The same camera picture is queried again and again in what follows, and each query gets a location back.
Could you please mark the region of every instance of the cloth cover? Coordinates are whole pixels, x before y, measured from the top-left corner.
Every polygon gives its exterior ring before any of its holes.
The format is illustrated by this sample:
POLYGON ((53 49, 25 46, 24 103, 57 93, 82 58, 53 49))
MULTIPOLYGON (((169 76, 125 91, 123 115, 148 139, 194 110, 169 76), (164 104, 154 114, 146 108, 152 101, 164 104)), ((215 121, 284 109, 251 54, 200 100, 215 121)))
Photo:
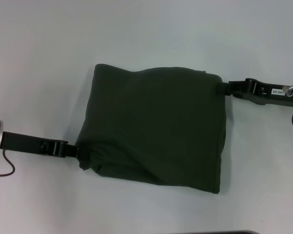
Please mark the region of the cloth cover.
POLYGON ((95 67, 76 142, 84 170, 218 193, 226 135, 216 75, 180 67, 95 67))

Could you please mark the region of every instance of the white label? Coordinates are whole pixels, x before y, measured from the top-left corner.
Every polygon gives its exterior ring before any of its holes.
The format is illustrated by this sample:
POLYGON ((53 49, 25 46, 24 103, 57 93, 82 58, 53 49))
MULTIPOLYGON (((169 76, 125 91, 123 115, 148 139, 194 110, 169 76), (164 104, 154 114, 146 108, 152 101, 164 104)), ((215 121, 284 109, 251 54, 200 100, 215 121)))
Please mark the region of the white label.
POLYGON ((272 94, 274 95, 280 95, 280 96, 284 96, 285 93, 282 89, 272 89, 272 94))

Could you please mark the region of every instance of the white background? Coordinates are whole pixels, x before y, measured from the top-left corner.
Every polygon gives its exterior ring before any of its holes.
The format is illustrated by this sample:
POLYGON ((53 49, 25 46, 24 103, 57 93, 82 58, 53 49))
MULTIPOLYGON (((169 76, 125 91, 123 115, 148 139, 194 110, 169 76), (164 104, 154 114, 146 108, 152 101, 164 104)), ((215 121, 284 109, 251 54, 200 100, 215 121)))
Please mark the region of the white background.
MULTIPOLYGON (((293 0, 0 0, 5 131, 73 143, 97 63, 292 85, 293 0)), ((7 152, 17 171, 0 178, 0 234, 293 234, 292 112, 227 99, 218 195, 7 152)), ((0 173, 9 172, 1 154, 0 173)))

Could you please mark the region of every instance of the black plastic mount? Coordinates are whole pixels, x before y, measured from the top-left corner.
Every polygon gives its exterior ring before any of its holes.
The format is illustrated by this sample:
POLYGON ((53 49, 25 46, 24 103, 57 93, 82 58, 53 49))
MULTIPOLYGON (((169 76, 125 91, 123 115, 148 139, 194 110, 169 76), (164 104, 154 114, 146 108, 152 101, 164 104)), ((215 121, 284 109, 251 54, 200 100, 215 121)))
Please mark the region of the black plastic mount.
POLYGON ((293 107, 293 95, 287 96, 282 91, 284 85, 266 84, 252 78, 245 81, 221 83, 217 92, 227 96, 249 100, 259 105, 274 104, 293 107))
POLYGON ((55 157, 78 157, 79 148, 67 141, 3 132, 0 148, 55 157))

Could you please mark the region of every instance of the dark green fabric bag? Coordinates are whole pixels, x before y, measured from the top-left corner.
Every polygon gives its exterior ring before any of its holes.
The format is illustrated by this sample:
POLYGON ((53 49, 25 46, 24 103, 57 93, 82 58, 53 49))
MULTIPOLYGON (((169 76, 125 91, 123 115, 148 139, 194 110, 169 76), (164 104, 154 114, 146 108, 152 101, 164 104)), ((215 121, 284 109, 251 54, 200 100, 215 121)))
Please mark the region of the dark green fabric bag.
POLYGON ((95 67, 76 145, 84 170, 218 193, 225 143, 219 76, 187 68, 95 67))

